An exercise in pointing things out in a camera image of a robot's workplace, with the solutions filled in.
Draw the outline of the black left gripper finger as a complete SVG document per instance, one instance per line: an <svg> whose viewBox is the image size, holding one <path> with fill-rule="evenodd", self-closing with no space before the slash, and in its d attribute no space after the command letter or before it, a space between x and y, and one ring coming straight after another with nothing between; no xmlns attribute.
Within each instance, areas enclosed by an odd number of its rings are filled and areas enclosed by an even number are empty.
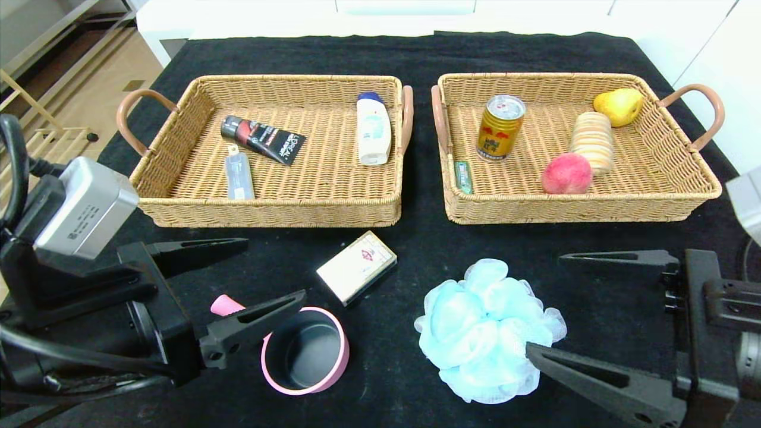
<svg viewBox="0 0 761 428"><path fill-rule="evenodd" d="M246 238L168 241L149 244L150 257L166 278L201 270L242 254L249 248Z"/></svg>
<svg viewBox="0 0 761 428"><path fill-rule="evenodd" d="M299 290L245 307L229 295L221 294L210 311L220 319L206 326L207 334L199 339L199 352L206 369L226 369L228 359L247 341L257 343L275 329L285 325L301 311L307 292Z"/></svg>

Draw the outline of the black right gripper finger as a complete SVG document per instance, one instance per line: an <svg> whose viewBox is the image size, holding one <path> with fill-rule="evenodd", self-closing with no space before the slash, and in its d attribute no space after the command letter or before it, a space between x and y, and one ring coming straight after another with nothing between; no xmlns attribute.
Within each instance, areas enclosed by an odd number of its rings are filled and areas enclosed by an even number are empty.
<svg viewBox="0 0 761 428"><path fill-rule="evenodd" d="M618 417L629 427L680 427L687 401L650 372L527 343L526 356L544 375Z"/></svg>
<svg viewBox="0 0 761 428"><path fill-rule="evenodd" d="M559 257L563 263L612 278L644 285L663 293L664 311L681 311L680 261L667 250L617 250L609 252L571 253Z"/></svg>

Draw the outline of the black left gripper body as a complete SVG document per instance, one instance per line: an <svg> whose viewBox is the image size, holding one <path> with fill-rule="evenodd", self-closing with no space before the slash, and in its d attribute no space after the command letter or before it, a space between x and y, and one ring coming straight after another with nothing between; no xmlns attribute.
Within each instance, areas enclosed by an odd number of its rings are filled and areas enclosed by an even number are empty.
<svg viewBox="0 0 761 428"><path fill-rule="evenodd" d="M74 320L78 366L161 376L182 386L202 369L193 325L169 278L136 242L117 249L111 265L88 263Z"/></svg>

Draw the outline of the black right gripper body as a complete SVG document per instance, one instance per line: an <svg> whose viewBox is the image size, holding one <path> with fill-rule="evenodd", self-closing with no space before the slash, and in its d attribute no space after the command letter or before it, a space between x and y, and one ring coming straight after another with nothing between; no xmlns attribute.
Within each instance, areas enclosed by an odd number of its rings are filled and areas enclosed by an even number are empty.
<svg viewBox="0 0 761 428"><path fill-rule="evenodd" d="M759 283L722 276L718 256L683 263L690 387L683 427L722 427L740 401L759 402Z"/></svg>

